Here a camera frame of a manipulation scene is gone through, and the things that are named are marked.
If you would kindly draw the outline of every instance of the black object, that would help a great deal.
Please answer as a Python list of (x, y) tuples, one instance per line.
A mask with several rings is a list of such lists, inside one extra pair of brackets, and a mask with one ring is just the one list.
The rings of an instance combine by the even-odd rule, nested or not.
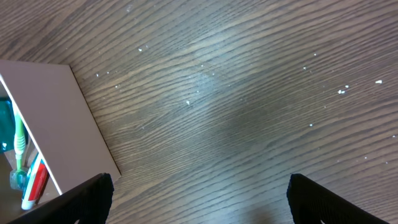
[(287, 199), (295, 224), (387, 223), (302, 174), (291, 176)]
[(98, 174), (9, 224), (74, 224), (77, 220), (79, 224), (105, 223), (113, 190), (111, 176)]

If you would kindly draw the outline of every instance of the white cap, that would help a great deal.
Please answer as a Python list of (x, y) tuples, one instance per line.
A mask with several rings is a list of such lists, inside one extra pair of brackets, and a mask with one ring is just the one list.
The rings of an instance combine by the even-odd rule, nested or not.
[(28, 201), (28, 200), (22, 200), (22, 206), (21, 208), (23, 210), (29, 210), (35, 205), (36, 200), (33, 201)]

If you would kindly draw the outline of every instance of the wooden table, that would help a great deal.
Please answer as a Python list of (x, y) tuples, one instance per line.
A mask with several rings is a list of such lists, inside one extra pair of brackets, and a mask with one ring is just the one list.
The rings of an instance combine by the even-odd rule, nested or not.
[(109, 223), (292, 223), (293, 173), (398, 223), (398, 1), (8, 0), (0, 15), (1, 59), (74, 71), (122, 173)]

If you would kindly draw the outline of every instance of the teal object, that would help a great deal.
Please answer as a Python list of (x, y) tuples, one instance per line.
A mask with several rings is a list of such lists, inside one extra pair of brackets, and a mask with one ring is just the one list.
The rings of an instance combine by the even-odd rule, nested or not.
[(0, 153), (14, 149), (15, 123), (11, 100), (0, 98)]

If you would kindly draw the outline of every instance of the pink box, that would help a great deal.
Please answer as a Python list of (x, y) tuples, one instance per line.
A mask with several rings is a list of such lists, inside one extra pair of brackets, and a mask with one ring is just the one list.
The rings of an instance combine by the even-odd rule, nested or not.
[(18, 106), (58, 194), (99, 173), (120, 178), (68, 65), (0, 60), (0, 81), (0, 96)]

